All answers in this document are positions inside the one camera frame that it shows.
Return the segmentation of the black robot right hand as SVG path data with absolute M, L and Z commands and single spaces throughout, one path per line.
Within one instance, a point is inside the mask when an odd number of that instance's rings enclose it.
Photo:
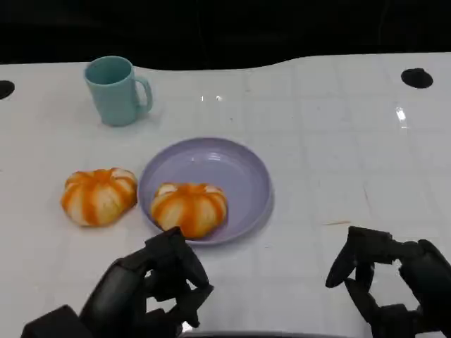
M 370 294 L 375 265 L 395 261 L 401 263 L 400 277 L 419 302 L 415 310 L 400 303 L 379 306 Z M 326 278 L 327 288 L 340 284 L 345 284 L 373 337 L 429 332 L 450 336 L 450 264 L 428 240 L 397 242 L 388 232 L 351 226 Z

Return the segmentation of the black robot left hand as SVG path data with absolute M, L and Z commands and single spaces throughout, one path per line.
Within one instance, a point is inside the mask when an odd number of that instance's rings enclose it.
M 80 313 L 94 337 L 178 337 L 213 291 L 179 228 L 114 261 Z

